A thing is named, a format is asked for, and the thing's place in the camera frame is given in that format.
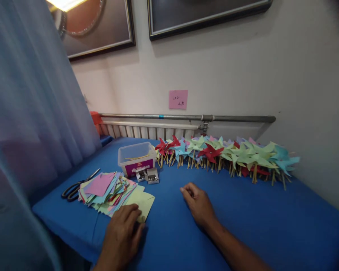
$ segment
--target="scissors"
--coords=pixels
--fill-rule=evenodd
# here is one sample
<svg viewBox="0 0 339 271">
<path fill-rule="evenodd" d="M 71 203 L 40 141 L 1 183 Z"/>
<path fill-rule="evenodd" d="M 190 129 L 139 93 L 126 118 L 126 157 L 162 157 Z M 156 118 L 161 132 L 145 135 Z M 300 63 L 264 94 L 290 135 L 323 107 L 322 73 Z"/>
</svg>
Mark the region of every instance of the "scissors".
<svg viewBox="0 0 339 271">
<path fill-rule="evenodd" d="M 87 181 L 90 181 L 97 173 L 100 171 L 100 169 L 97 169 L 92 175 L 90 175 L 86 180 L 79 181 L 71 186 L 69 186 L 63 194 L 61 194 L 61 198 L 67 199 L 67 201 L 72 202 L 79 198 L 78 190 L 80 188 L 80 185 L 82 183 L 85 183 Z"/>
</svg>

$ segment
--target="small box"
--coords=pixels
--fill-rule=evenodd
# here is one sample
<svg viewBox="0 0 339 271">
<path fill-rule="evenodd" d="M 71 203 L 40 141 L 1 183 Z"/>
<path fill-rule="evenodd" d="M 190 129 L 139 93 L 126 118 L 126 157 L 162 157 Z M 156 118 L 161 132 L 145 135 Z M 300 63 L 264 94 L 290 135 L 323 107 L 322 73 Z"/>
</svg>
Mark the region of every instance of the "small box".
<svg viewBox="0 0 339 271">
<path fill-rule="evenodd" d="M 122 168 L 125 177 L 130 178 L 136 175 L 137 169 L 154 168 L 156 157 L 156 152 L 149 142 L 125 146 L 118 150 L 118 166 Z"/>
<path fill-rule="evenodd" d="M 148 184 L 159 183 L 158 172 L 156 168 L 147 169 L 147 182 Z"/>
<path fill-rule="evenodd" d="M 145 167 L 141 167 L 136 170 L 137 181 L 140 183 L 142 181 L 147 181 L 147 170 Z"/>
</svg>

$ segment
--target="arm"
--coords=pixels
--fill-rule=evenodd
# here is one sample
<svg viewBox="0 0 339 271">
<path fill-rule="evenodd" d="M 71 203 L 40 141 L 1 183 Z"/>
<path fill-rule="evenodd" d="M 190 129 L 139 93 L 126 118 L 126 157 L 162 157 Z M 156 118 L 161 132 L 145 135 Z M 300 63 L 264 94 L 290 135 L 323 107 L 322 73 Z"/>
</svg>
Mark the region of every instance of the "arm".
<svg viewBox="0 0 339 271">
<path fill-rule="evenodd" d="M 210 236 L 234 271 L 271 270 L 250 248 L 220 224 L 205 191 L 193 183 L 180 190 L 195 222 Z"/>
</svg>

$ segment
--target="purple label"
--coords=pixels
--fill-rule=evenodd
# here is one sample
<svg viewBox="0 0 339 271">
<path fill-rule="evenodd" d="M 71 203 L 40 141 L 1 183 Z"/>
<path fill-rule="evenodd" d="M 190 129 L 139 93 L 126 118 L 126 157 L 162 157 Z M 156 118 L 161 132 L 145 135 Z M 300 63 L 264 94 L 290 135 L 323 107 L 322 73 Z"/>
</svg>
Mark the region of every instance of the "purple label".
<svg viewBox="0 0 339 271">
<path fill-rule="evenodd" d="M 128 177 L 133 177 L 136 175 L 136 170 L 142 167 L 145 167 L 146 169 L 153 168 L 153 159 L 139 162 L 136 164 L 127 165 L 125 166 L 125 170 L 127 171 Z"/>
</svg>

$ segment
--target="person's left hand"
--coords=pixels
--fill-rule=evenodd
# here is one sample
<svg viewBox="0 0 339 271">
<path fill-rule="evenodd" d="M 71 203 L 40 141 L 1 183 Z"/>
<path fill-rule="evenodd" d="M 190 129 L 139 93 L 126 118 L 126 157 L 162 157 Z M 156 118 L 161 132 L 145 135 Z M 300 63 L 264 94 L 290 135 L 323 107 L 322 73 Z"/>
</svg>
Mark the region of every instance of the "person's left hand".
<svg viewBox="0 0 339 271">
<path fill-rule="evenodd" d="M 94 271 L 123 270 L 137 254 L 145 223 L 141 223 L 135 232 L 133 228 L 141 213 L 137 204 L 122 206 L 114 213 Z"/>
</svg>

